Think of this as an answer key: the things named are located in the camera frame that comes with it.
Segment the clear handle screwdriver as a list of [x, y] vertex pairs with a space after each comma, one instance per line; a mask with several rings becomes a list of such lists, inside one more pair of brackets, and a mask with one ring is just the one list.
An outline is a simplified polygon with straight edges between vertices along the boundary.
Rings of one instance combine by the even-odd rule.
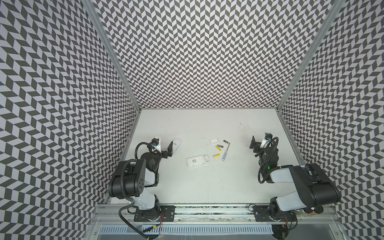
[[223, 153], [223, 156], [222, 156], [222, 161], [225, 161], [227, 155], [228, 155], [228, 150], [229, 150], [229, 147], [230, 147], [231, 144], [227, 144], [227, 148], [225, 150], [225, 152]]

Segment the white battery cover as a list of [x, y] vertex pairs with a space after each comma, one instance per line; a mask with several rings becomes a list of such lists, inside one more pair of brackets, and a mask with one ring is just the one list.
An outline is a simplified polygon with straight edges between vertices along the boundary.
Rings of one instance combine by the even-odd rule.
[[210, 140], [210, 143], [211, 143], [211, 144], [215, 144], [215, 143], [217, 143], [217, 142], [218, 142], [218, 139], [217, 139], [217, 138], [214, 138], [214, 139], [211, 139], [211, 140]]

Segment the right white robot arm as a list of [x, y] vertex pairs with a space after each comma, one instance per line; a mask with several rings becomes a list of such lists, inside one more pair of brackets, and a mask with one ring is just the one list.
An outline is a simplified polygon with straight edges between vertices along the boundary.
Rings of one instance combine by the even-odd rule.
[[250, 149], [259, 158], [259, 184], [292, 183], [295, 191], [271, 199], [267, 207], [270, 218], [295, 210], [320, 214], [324, 205], [340, 202], [342, 194], [318, 164], [302, 166], [278, 164], [279, 138], [266, 133], [261, 142], [252, 137]]

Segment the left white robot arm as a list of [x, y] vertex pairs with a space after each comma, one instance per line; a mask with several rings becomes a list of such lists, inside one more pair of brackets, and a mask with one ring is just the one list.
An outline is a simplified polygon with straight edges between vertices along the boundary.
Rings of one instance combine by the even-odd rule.
[[174, 142], [161, 150], [161, 140], [153, 138], [151, 142], [140, 142], [134, 152], [134, 158], [121, 161], [108, 184], [111, 198], [127, 200], [139, 211], [160, 214], [160, 202], [148, 188], [159, 183], [159, 167], [162, 159], [172, 157]]

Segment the white remote with green buttons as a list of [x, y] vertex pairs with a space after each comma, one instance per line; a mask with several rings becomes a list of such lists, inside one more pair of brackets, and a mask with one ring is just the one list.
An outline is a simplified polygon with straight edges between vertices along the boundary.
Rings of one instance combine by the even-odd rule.
[[196, 166], [208, 164], [210, 162], [210, 159], [208, 155], [200, 155], [200, 156], [187, 158], [186, 161], [187, 161], [188, 167], [196, 167]]

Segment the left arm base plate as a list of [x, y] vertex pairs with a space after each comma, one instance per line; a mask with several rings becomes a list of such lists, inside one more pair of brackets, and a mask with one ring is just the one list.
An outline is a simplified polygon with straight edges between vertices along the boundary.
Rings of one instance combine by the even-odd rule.
[[172, 205], [161, 205], [150, 210], [136, 210], [135, 222], [173, 222], [176, 207]]

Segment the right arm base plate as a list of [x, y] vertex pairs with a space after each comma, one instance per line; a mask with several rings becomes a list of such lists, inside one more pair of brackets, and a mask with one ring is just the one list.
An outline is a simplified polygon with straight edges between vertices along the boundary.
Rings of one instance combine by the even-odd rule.
[[249, 205], [248, 210], [253, 213], [256, 222], [293, 223], [298, 220], [295, 211], [276, 210], [275, 213], [271, 213], [269, 206], [266, 205]]

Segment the small white remote control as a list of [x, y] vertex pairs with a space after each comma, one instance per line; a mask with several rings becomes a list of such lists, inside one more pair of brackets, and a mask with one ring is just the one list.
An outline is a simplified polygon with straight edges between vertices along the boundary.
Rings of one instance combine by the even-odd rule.
[[172, 144], [172, 150], [173, 150], [173, 154], [176, 153], [176, 151], [178, 150], [178, 148], [181, 146], [182, 144], [182, 140], [179, 139], [179, 138], [174, 138], [173, 139], [173, 144]]

